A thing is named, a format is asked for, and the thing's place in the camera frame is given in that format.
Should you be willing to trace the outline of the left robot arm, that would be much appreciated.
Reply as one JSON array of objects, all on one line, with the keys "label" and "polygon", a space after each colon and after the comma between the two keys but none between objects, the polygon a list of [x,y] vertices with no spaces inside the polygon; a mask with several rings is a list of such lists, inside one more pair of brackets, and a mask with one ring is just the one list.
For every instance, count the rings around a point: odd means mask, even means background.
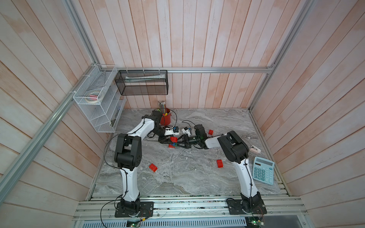
[{"label": "left robot arm", "polygon": [[127,134],[117,137],[114,161],[120,169],[124,195],[117,206],[119,211],[136,214],[140,211],[140,191],[137,186],[137,169],[142,160],[142,140],[150,133],[158,136],[161,143],[171,144],[166,130],[160,126],[163,114],[154,110],[142,117],[141,122]]}]

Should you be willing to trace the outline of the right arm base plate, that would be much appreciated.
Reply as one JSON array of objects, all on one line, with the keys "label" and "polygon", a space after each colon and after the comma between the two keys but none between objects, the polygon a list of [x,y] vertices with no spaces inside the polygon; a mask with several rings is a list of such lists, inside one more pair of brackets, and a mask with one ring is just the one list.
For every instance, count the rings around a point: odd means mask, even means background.
[{"label": "right arm base plate", "polygon": [[226,203],[228,205],[229,213],[231,215],[267,214],[266,206],[261,199],[250,202],[242,199],[228,198],[226,200]]}]

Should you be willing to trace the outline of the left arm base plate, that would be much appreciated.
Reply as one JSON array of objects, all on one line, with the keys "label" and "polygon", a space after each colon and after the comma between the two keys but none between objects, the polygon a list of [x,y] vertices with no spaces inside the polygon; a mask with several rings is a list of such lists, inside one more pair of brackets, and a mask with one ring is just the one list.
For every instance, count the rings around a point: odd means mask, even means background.
[{"label": "left arm base plate", "polygon": [[122,200],[117,204],[115,211],[116,218],[149,218],[153,216],[153,201],[125,201]]}]

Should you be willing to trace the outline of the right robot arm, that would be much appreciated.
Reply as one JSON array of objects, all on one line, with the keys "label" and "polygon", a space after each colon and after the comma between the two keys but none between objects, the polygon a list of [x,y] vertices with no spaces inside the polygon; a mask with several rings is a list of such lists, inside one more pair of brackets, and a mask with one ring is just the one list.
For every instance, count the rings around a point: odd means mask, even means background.
[{"label": "right robot arm", "polygon": [[223,150],[226,158],[234,165],[240,183],[241,199],[227,198],[226,200],[230,214],[266,214],[266,206],[255,186],[253,175],[250,171],[248,145],[235,131],[208,137],[201,124],[196,125],[194,130],[194,136],[183,134],[177,140],[173,140],[173,144],[185,149],[197,145],[198,149],[206,150],[219,147]]}]

